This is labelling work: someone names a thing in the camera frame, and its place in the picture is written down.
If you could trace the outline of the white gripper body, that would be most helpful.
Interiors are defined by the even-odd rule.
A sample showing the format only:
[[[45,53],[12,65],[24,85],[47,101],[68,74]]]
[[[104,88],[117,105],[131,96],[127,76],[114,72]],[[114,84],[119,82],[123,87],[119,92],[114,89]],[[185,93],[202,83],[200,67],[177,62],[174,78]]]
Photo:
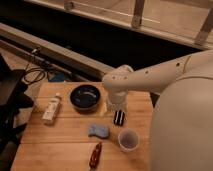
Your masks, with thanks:
[[[127,92],[109,92],[107,94],[106,106],[108,111],[125,111],[127,108]]]

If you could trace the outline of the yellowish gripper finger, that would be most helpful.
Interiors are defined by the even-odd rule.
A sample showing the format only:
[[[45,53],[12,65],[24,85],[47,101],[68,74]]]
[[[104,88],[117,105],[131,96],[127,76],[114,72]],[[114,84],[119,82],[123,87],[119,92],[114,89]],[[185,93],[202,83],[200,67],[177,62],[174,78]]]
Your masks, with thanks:
[[[107,113],[107,105],[106,102],[101,104],[100,116],[103,117]]]

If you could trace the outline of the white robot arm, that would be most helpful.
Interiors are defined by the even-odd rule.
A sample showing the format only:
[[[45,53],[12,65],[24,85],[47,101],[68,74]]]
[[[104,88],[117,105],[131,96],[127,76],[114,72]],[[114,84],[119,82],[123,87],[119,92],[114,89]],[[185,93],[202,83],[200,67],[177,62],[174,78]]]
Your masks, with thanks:
[[[128,91],[159,98],[150,128],[150,171],[213,171],[213,49],[140,70],[120,66],[102,78],[108,107]]]

